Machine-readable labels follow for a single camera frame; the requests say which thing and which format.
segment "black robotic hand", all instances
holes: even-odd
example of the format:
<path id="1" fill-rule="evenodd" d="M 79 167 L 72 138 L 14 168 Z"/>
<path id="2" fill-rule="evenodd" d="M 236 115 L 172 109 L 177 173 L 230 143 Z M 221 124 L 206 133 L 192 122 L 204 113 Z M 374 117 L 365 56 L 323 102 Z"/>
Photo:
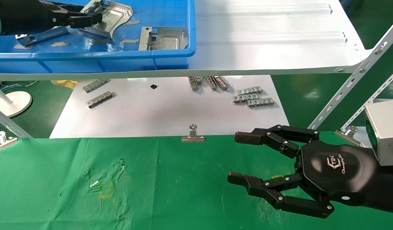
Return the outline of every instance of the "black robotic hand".
<path id="1" fill-rule="evenodd" d="M 319 132 L 276 125 L 237 132 L 235 141 L 265 144 L 296 158 L 296 173 L 271 180 L 229 173 L 231 184 L 242 185 L 251 196 L 265 199 L 276 209 L 327 218 L 336 201 L 393 212 L 393 166 L 380 166 L 372 149 L 330 145 L 319 141 Z M 291 141 L 304 142 L 301 149 Z M 281 191 L 300 187 L 314 200 L 284 196 Z"/>
<path id="2" fill-rule="evenodd" d="M 40 33 L 55 26 L 90 27 L 101 13 L 79 13 L 83 6 L 39 0 L 0 0 L 0 35 Z"/>

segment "metal shelf support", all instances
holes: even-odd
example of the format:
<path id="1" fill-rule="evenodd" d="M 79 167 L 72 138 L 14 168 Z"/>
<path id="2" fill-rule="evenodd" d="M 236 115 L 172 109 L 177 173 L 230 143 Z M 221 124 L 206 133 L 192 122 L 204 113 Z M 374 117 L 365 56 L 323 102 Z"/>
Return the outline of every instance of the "metal shelf support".
<path id="1" fill-rule="evenodd" d="M 310 129 L 317 129 L 331 114 L 338 104 L 347 96 L 347 94 L 354 88 L 354 86 L 364 77 L 364 75 L 371 69 L 371 67 L 378 61 L 378 59 L 387 51 L 393 44 L 393 25 L 370 50 L 368 57 L 361 63 L 357 70 L 345 81 L 335 95 L 330 99 L 327 105 L 316 116 L 314 121 L 309 125 Z"/>

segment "white shelf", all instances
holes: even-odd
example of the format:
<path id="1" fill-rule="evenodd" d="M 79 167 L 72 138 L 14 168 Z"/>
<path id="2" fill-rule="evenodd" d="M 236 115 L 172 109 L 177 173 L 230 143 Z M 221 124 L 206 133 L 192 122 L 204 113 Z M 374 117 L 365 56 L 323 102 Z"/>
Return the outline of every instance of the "white shelf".
<path id="1" fill-rule="evenodd" d="M 187 77 L 114 79 L 90 93 L 77 84 L 50 138 L 153 137 L 189 135 L 198 125 L 199 135 L 252 132 L 254 128 L 289 125 L 270 76 L 225 76 L 230 88 L 211 90 L 208 84 L 196 92 Z M 158 85 L 155 90 L 151 85 Z M 262 98 L 272 97 L 273 106 L 248 108 L 233 104 L 237 89 L 261 86 Z M 107 91 L 117 96 L 89 109 L 86 102 Z"/>
<path id="2" fill-rule="evenodd" d="M 195 11 L 197 51 L 188 70 L 0 74 L 0 80 L 333 73 L 342 67 L 352 73 L 371 52 L 338 0 L 196 0 Z"/>

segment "green floor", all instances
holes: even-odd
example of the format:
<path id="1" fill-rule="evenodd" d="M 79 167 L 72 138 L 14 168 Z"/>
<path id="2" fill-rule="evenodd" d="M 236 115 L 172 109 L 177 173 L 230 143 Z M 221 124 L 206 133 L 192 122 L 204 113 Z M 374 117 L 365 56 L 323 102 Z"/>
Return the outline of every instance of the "green floor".
<path id="1" fill-rule="evenodd" d="M 393 0 L 356 0 L 350 17 L 367 49 L 373 48 L 393 23 Z M 364 76 L 354 90 L 321 125 L 321 131 L 340 128 L 366 99 L 393 73 L 393 45 Z M 281 103 L 292 126 L 307 127 L 328 103 L 349 74 L 272 76 Z M 32 106 L 13 120 L 33 137 L 49 137 L 71 89 L 39 81 L 26 89 Z M 393 82 L 380 98 L 393 98 Z M 355 124 L 362 124 L 356 119 Z"/>

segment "yellow marking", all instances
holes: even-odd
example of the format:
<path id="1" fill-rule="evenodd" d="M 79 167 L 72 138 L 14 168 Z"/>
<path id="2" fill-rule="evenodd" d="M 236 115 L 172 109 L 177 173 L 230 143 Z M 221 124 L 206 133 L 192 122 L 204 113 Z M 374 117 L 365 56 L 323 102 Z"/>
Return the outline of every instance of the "yellow marking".
<path id="1" fill-rule="evenodd" d="M 103 195 L 103 186 L 102 186 L 102 187 L 100 188 L 100 193 L 99 193 L 99 197 L 100 197 L 100 199 L 102 199 L 102 200 L 109 199 L 109 198 L 112 198 L 112 197 L 113 197 L 113 190 L 114 190 L 113 184 L 112 184 L 112 183 L 109 183 L 109 184 L 106 185 L 106 186 L 108 186 L 108 187 L 110 188 L 110 192 L 109 192 L 108 194 L 106 194 L 106 195 Z"/>

